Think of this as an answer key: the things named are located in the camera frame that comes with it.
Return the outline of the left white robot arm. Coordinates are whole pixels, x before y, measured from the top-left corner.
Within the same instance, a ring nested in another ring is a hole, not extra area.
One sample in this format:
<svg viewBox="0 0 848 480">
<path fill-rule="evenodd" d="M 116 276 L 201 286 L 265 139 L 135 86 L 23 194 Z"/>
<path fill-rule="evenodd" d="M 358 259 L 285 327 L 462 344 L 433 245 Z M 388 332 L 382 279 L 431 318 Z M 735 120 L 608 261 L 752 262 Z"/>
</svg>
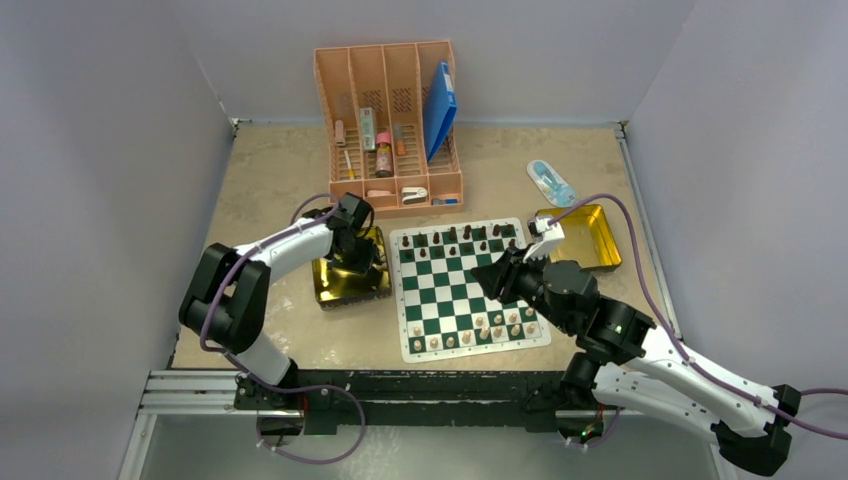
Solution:
<svg viewBox="0 0 848 480">
<path fill-rule="evenodd" d="M 179 323 L 198 335 L 201 349 L 224 355 L 251 376 L 275 409 L 292 405 L 299 385 L 296 362 L 263 331 L 270 287 L 318 259 L 356 274 L 375 271 L 379 261 L 367 236 L 374 208 L 352 193 L 329 198 L 331 206 L 322 209 L 301 204 L 288 226 L 263 239 L 208 246 L 178 311 Z"/>
</svg>

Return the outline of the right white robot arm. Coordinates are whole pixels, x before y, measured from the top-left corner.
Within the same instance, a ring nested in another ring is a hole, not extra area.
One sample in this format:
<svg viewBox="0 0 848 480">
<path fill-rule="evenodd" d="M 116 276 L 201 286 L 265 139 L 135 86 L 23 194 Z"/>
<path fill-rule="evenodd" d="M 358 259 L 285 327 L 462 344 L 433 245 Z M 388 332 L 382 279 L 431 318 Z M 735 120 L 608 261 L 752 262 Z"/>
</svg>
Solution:
<svg viewBox="0 0 848 480">
<path fill-rule="evenodd" d="M 523 301 L 575 339 L 579 351 L 557 392 L 565 404 L 595 401 L 651 415 L 712 442 L 752 474 L 770 477 L 786 462 L 785 417 L 799 409 L 797 389 L 760 385 L 692 352 L 646 314 L 601 294 L 575 261 L 525 261 L 509 248 L 471 274 L 487 298 Z"/>
</svg>

